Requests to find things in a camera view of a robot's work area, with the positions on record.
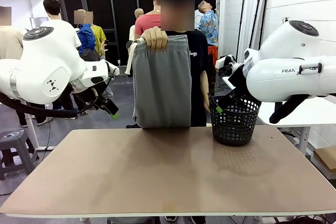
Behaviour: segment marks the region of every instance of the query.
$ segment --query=table edge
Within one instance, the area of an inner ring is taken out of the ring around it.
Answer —
[[[299,216],[299,215],[320,215],[333,214],[335,210],[319,210],[307,212],[165,212],[165,213],[127,213],[127,214],[73,214],[73,215],[22,215],[8,214],[9,217],[18,218],[101,218],[101,217],[152,217],[152,216]]]

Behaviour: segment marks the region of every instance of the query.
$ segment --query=green tip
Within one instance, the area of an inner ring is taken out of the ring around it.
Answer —
[[[116,113],[115,115],[110,115],[113,119],[117,119],[118,118],[118,113]]]
[[[219,114],[223,112],[223,110],[219,106],[217,106],[216,110],[218,111]]]

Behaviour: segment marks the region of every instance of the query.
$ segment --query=floral shirt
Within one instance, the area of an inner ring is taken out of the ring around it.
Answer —
[[[205,34],[209,45],[218,47],[218,21],[213,10],[209,10],[203,15],[198,28]]]

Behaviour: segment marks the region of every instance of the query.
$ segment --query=black plastic basket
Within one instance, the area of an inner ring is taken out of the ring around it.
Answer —
[[[222,97],[209,97],[214,139],[229,146],[248,144],[257,122],[261,102],[251,96],[244,96],[219,113],[217,104]]]

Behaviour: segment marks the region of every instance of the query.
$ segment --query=gray sweatpants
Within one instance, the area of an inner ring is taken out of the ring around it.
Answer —
[[[190,127],[192,82],[187,36],[168,37],[162,51],[137,43],[132,56],[133,118],[142,128]]]

